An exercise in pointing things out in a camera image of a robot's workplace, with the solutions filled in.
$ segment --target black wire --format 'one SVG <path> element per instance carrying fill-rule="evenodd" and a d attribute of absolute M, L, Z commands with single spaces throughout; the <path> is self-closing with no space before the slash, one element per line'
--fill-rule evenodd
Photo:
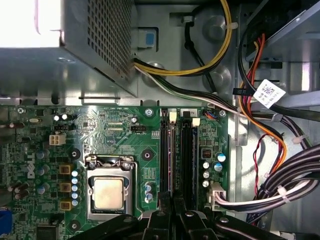
<path fill-rule="evenodd" d="M 242 47 L 244 45 L 245 36 L 247 35 L 248 30 L 252 27 L 253 27 L 253 25 L 249 23 L 248 27 L 246 28 L 246 30 L 244 31 L 244 33 L 240 39 L 239 48 L 238 48 L 238 52 L 237 52 L 237 65 L 239 68 L 240 76 L 241 76 L 245 86 L 247 87 L 247 89 L 252 89 L 254 92 L 256 92 L 256 88 L 251 84 L 250 80 L 248 79 L 248 77 L 246 75 L 244 64 L 243 64 L 243 56 L 242 56 L 242 51 L 243 51 Z M 279 106 L 276 104 L 273 104 L 270 107 L 270 110 L 272 110 L 276 113 L 285 115 L 285 116 L 320 122 L 320 112 L 318 112 L 318 111 L 287 108 L 287 107 Z"/>

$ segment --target white label sticker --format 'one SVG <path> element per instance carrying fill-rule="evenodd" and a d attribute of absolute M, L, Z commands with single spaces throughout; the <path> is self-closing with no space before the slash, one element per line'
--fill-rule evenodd
<path fill-rule="evenodd" d="M 253 94 L 253 97 L 269 109 L 285 94 L 286 92 L 284 90 L 265 79 Z"/>

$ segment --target yellow wire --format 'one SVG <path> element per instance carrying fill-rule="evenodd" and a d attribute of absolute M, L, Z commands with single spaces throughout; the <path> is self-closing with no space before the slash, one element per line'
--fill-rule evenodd
<path fill-rule="evenodd" d="M 147 73 L 161 75 L 161 76 L 183 76 L 183 75 L 188 75 L 188 74 L 194 74 L 194 73 L 205 70 L 205 69 L 213 66 L 214 64 L 216 64 L 226 53 L 228 46 L 230 44 L 230 41 L 231 41 L 231 36 L 232 36 L 232 29 L 230 28 L 230 24 L 232 23 L 232 19 L 231 19 L 231 13 L 230 13 L 228 3 L 226 0 L 220 0 L 220 2 L 222 4 L 223 11 L 225 14 L 225 25 L 226 25 L 227 29 L 226 29 L 225 39 L 223 41 L 223 44 L 222 44 L 219 52 L 216 54 L 216 56 L 209 63 L 207 63 L 206 65 L 204 65 L 202 67 L 197 67 L 197 68 L 190 69 L 190 70 L 179 70 L 179 71 L 172 71 L 172 70 L 166 70 L 166 69 L 155 69 L 152 67 L 144 66 L 144 65 L 136 63 L 136 62 L 134 64 L 138 68 L 144 70 Z"/>

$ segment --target black ram slot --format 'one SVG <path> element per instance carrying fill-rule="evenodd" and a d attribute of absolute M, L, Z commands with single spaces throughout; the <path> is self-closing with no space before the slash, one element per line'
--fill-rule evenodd
<path fill-rule="evenodd" d="M 169 117 L 168 111 L 162 109 L 160 130 L 160 192 L 168 191 L 169 178 Z"/>
<path fill-rule="evenodd" d="M 184 120 L 180 136 L 181 190 L 186 209 L 193 207 L 193 131 L 191 120 Z"/>

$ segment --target wire bundle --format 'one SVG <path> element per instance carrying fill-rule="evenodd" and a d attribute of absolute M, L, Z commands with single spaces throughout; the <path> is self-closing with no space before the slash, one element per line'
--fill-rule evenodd
<path fill-rule="evenodd" d="M 226 33 L 225 33 L 225 38 L 220 50 L 209 63 L 194 69 L 179 70 L 179 71 L 172 71 L 172 70 L 157 68 L 137 58 L 134 59 L 135 61 L 134 65 L 149 74 L 160 75 L 160 76 L 195 77 L 195 76 L 204 75 L 212 71 L 220 63 L 221 59 L 225 56 L 225 53 L 227 52 L 227 49 L 231 41 L 231 36 L 232 36 L 232 29 L 230 28 L 232 19 L 231 19 L 231 13 L 230 13 L 228 3 L 226 0 L 220 0 L 220 2 L 223 8 L 224 16 L 225 16 Z"/>

